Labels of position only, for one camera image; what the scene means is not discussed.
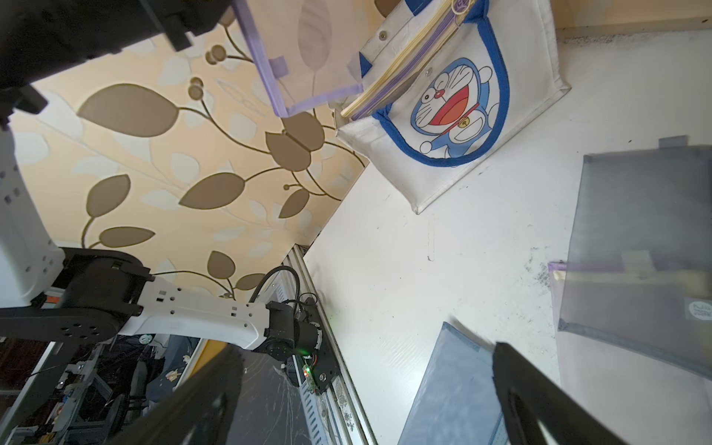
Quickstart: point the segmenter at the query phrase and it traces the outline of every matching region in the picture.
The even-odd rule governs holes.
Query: wall
[[[382,17],[356,6],[365,42]],[[16,156],[59,245],[117,248],[190,271],[165,278],[205,296],[247,298],[312,243],[367,160],[325,106],[274,116],[233,16],[192,40],[175,53],[157,36],[37,82],[49,105],[11,118]]]
[[[560,38],[712,28],[707,0],[551,0]]]

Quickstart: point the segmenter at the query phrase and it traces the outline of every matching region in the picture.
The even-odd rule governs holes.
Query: scratches on surface
[[[288,381],[280,362],[242,353],[245,373],[226,443],[310,445],[299,389]]]
[[[524,270],[533,281],[531,286],[541,289],[542,292],[549,291],[549,271],[545,260],[546,255],[543,252],[548,248],[549,246],[544,248],[532,247],[529,250],[529,259],[524,264]]]

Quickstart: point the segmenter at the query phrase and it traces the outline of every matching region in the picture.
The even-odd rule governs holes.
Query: black bracket
[[[336,360],[336,354],[334,353],[333,345],[326,337],[326,332],[322,328],[324,322],[319,316],[319,310],[315,304],[315,300],[312,297],[307,297],[305,299],[305,304],[302,306],[307,314],[307,319],[310,322],[317,323],[319,325],[319,330],[321,332],[321,345],[314,354],[316,354],[316,364],[310,366],[312,376],[314,377],[314,383],[316,384],[316,393],[322,394],[324,391],[329,389],[331,382],[338,376],[341,375],[339,368],[339,362]]]
[[[512,445],[546,445],[539,421],[559,444],[625,445],[509,344],[497,343],[492,368]]]
[[[126,321],[141,315],[136,304],[149,269],[122,252],[65,248],[63,270],[53,286],[64,289],[56,307],[33,305],[0,309],[0,335],[27,340],[85,345],[117,335]]]

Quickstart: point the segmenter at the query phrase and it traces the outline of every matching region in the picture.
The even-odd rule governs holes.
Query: cluttered workbench
[[[572,90],[422,214],[369,166],[305,262],[379,444],[396,444],[443,321],[559,381],[546,264],[583,155],[709,143],[712,31],[560,43]]]

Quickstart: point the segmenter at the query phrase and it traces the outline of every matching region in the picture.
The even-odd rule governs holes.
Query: doraemon print
[[[477,68],[467,58],[450,63],[422,93],[411,114],[411,126],[424,135],[435,136],[419,147],[428,157],[460,157],[494,125],[498,98],[490,102],[492,68]]]

